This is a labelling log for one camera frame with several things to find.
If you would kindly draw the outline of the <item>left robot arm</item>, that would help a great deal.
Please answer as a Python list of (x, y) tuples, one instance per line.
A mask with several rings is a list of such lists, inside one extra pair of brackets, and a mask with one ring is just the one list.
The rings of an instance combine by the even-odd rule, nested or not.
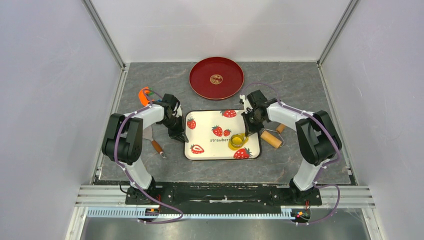
[(153, 177), (141, 160), (143, 133), (153, 124), (164, 125), (171, 139), (187, 143), (185, 120), (180, 101), (172, 94), (165, 94), (160, 101), (153, 101), (139, 110), (109, 117), (101, 151), (125, 173), (130, 185), (139, 189), (137, 196), (145, 204), (153, 203), (157, 191), (150, 185)]

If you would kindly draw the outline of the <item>white strawberry tray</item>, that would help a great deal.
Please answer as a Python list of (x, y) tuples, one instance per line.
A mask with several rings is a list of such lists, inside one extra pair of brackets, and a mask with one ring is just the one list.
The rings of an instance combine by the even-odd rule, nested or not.
[(194, 110), (186, 115), (188, 142), (184, 155), (192, 161), (250, 160), (260, 156), (262, 147), (256, 133), (244, 140), (242, 109)]

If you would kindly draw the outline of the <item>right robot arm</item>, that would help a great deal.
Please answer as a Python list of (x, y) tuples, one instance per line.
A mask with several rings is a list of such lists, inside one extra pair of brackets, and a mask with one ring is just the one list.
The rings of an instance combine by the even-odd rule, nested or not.
[(300, 110), (277, 98), (267, 99), (260, 90), (239, 98), (247, 137), (260, 132), (264, 122), (276, 122), (296, 132), (302, 162), (290, 181), (288, 196), (293, 203), (302, 204), (309, 198), (308, 190), (315, 186), (320, 170), (333, 157), (341, 157), (342, 143), (331, 117), (326, 111)]

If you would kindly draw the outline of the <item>metal scraper wooden handle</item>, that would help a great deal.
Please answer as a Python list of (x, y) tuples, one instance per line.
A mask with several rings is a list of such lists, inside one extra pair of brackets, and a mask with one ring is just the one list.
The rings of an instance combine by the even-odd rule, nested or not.
[(156, 152), (162, 157), (166, 158), (166, 154), (160, 144), (154, 139), (153, 137), (153, 128), (152, 126), (148, 126), (143, 130), (142, 138), (145, 140), (149, 140), (153, 148), (156, 150)]

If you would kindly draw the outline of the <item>red round plate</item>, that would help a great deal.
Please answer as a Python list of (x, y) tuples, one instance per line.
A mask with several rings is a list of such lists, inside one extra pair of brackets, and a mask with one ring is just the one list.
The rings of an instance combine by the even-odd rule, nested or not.
[(219, 101), (235, 95), (242, 88), (245, 76), (235, 61), (214, 56), (197, 62), (189, 73), (188, 82), (200, 97)]

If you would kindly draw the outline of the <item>wooden dough roller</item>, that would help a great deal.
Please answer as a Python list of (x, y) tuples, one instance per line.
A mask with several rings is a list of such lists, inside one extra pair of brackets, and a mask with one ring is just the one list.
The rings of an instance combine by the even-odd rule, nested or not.
[(261, 134), (260, 138), (264, 140), (266, 143), (278, 149), (285, 144), (285, 140), (283, 139), (281, 133), (285, 130), (286, 126), (284, 124), (279, 124), (275, 130), (265, 128)]

